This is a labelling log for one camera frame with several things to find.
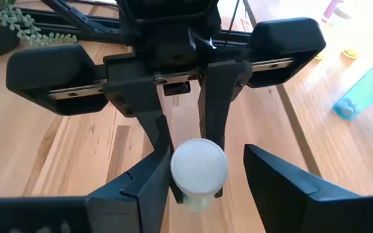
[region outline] bottle cap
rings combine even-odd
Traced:
[[[182,143],[171,158],[171,173],[176,185],[187,195],[205,197],[218,192],[227,179],[224,151],[207,139]]]
[[[343,19],[350,19],[352,17],[348,5],[345,3],[338,3],[333,13]]]

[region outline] white bottle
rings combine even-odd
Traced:
[[[182,143],[171,158],[171,173],[184,193],[184,205],[193,212],[204,210],[227,179],[224,151],[207,139]]]

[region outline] black cable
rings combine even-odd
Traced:
[[[103,3],[101,1],[90,1],[90,0],[65,0],[65,1],[70,2],[70,3],[89,4],[93,6],[106,6],[106,7],[111,7],[111,8],[119,10],[119,6],[113,3]]]
[[[232,19],[231,19],[231,23],[230,23],[230,28],[228,29],[228,32],[227,32],[227,37],[228,37],[228,36],[230,35],[230,33],[231,33],[232,24],[234,23],[234,19],[236,18],[236,13],[237,13],[237,9],[238,9],[238,4],[240,4],[240,0],[237,0],[236,8],[234,9],[234,14],[232,15]],[[225,40],[224,47],[227,46],[227,43],[228,43],[228,41]]]

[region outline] wooden surface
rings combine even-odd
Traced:
[[[21,2],[32,8],[41,3]],[[85,13],[115,16],[102,7],[79,5]],[[228,25],[228,16],[223,24]],[[234,28],[245,30],[237,21]],[[122,45],[81,41],[95,63],[108,54],[128,52]],[[86,195],[120,175],[151,152],[143,129],[112,105],[99,113],[60,117],[5,87],[6,61],[0,56],[0,197]],[[162,97],[174,146],[199,137],[197,99],[192,92]],[[243,167],[243,146],[253,143],[306,169],[276,87],[245,88],[231,104],[225,152],[229,176],[224,196],[202,213],[175,204],[169,194],[162,232],[264,232]]]
[[[257,21],[289,15],[320,17],[326,5],[300,9],[306,1],[248,0]],[[337,50],[323,61],[313,60],[278,90],[309,171],[359,194],[373,194],[373,105],[355,120],[347,121],[332,110],[335,102],[369,69],[373,54],[354,61]]]

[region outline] blue water bottle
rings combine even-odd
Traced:
[[[333,110],[342,118],[352,120],[373,104],[373,67],[340,98]]]

